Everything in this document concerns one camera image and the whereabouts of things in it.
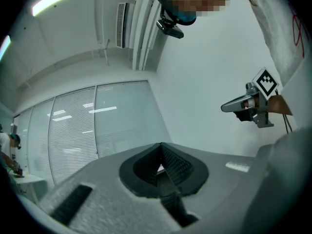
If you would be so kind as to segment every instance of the white ceiling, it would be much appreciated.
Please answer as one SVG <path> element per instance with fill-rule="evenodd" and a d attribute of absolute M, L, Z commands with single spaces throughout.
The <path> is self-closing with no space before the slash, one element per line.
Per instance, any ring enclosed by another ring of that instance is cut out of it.
<path fill-rule="evenodd" d="M 104 48 L 103 33 L 105 42 L 110 39 L 109 47 L 114 47 L 117 4 L 135 2 L 62 0 L 33 17 L 31 5 L 36 1 L 31 0 L 21 12 L 1 60 L 1 69 L 13 77 L 16 88 L 55 63 Z"/>

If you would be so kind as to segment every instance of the person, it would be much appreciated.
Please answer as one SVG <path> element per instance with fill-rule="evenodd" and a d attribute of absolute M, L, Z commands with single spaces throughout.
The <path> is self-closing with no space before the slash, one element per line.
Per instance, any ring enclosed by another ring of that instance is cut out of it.
<path fill-rule="evenodd" d="M 13 171 L 17 171 L 19 164 L 10 158 L 10 147 L 20 148 L 20 137 L 16 134 L 0 132 L 0 151 L 2 166 L 6 165 Z"/>
<path fill-rule="evenodd" d="M 220 6 L 226 5 L 227 0 L 167 1 L 171 3 L 172 8 L 178 10 L 173 12 L 174 15 L 184 12 L 182 19 L 192 21 L 196 18 L 194 12 L 219 10 Z M 310 54 L 309 32 L 287 0 L 249 0 L 249 2 L 263 32 L 282 85 L 285 86 Z M 257 106 L 258 97 L 254 99 Z M 292 115 L 281 95 L 270 97 L 267 111 Z"/>

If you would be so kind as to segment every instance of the white table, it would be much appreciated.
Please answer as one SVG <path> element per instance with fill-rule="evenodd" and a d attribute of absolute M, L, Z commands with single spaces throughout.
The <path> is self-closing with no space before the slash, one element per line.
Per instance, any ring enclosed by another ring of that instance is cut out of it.
<path fill-rule="evenodd" d="M 9 172 L 9 175 L 11 176 L 11 178 L 15 181 L 15 183 L 17 185 L 22 185 L 22 184 L 28 184 L 30 192 L 32 194 L 32 197 L 35 201 L 35 204 L 38 205 L 38 199 L 34 190 L 34 186 L 33 183 L 39 182 L 39 181 L 44 181 L 45 179 L 42 177 L 37 177 L 35 175 L 32 174 L 23 174 L 24 177 L 15 177 L 14 175 L 16 175 L 12 170 Z"/>

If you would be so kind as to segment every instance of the person in background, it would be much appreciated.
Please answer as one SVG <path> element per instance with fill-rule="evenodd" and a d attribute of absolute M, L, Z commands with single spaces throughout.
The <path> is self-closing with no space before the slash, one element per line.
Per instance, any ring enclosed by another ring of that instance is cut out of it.
<path fill-rule="evenodd" d="M 218 11 L 221 6 L 227 4 L 227 0 L 167 1 L 172 3 L 175 13 L 184 13 L 188 16 L 184 18 L 189 21 L 196 18 L 195 12 Z M 282 85 L 285 86 L 300 66 L 310 65 L 307 61 L 312 49 L 309 32 L 288 0 L 249 0 L 249 2 Z M 254 99 L 257 106 L 259 98 Z M 268 112 L 292 115 L 281 95 L 270 97 Z"/>
<path fill-rule="evenodd" d="M 14 172 L 19 168 L 19 164 L 10 158 L 10 147 L 20 149 L 20 137 L 16 134 L 0 132 L 1 165 L 6 165 Z"/>

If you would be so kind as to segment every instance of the red marking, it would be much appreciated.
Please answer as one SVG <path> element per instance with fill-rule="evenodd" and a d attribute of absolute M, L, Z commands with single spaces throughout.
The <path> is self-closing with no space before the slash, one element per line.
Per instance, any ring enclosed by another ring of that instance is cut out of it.
<path fill-rule="evenodd" d="M 292 5 L 290 3 L 289 4 L 289 7 L 292 11 L 292 32 L 293 32 L 293 42 L 294 44 L 297 46 L 298 43 L 299 43 L 299 40 L 301 40 L 301 46 L 302 46 L 302 58 L 304 58 L 304 46 L 303 46 L 303 41 L 302 41 L 302 35 L 301 35 L 301 26 L 303 26 L 303 29 L 304 31 L 306 32 L 306 37 L 307 37 L 307 40 L 309 41 L 309 35 L 308 35 L 308 32 L 307 32 L 307 29 L 305 27 L 305 25 L 303 24 L 303 22 L 301 21 L 300 17 L 296 14 L 294 8 L 292 7 Z M 294 38 L 294 22 L 296 22 L 296 25 L 297 25 L 297 28 L 298 28 L 298 31 L 299 31 L 299 34 L 298 34 L 298 38 L 297 38 L 297 41 L 295 40 Z"/>

